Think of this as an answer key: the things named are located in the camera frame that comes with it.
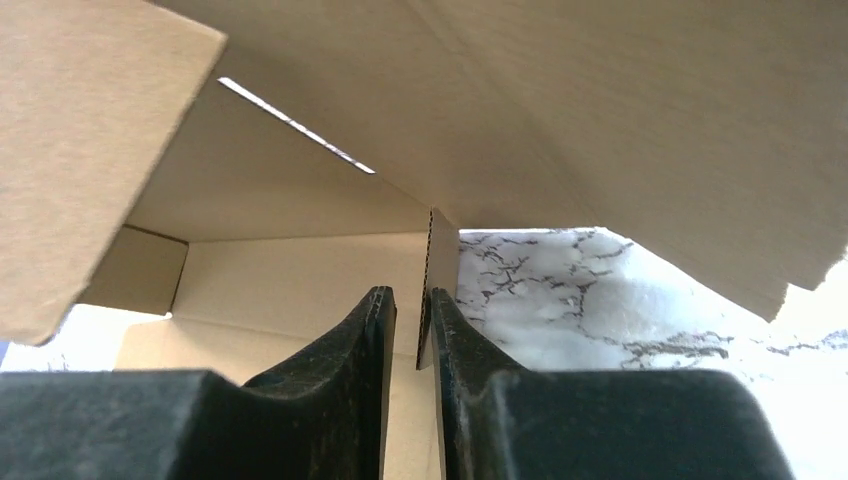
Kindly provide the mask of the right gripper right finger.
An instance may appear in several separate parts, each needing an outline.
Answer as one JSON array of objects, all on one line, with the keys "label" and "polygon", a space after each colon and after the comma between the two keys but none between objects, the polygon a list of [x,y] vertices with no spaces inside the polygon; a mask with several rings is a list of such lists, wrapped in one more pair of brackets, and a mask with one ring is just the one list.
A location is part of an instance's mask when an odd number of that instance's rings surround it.
[{"label": "right gripper right finger", "polygon": [[753,395],[710,370],[539,372],[444,289],[430,338],[446,479],[789,479]]}]

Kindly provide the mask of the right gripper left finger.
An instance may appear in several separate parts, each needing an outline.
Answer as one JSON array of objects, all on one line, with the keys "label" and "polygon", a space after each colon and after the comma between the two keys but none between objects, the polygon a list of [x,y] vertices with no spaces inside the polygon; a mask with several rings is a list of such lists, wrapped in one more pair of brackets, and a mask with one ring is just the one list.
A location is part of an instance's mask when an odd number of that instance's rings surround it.
[{"label": "right gripper left finger", "polygon": [[5,479],[379,479],[397,309],[376,286],[235,384],[210,370],[5,372]]}]

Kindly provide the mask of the brown cardboard box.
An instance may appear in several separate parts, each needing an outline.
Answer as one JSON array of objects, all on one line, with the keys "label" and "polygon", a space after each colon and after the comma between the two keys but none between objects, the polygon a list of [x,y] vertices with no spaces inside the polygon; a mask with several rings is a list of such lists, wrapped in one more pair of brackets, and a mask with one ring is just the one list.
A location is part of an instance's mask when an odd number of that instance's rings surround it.
[{"label": "brown cardboard box", "polygon": [[134,370],[235,384],[430,293],[539,372],[710,370],[847,250],[843,1],[5,1],[1,337],[170,314]]}]

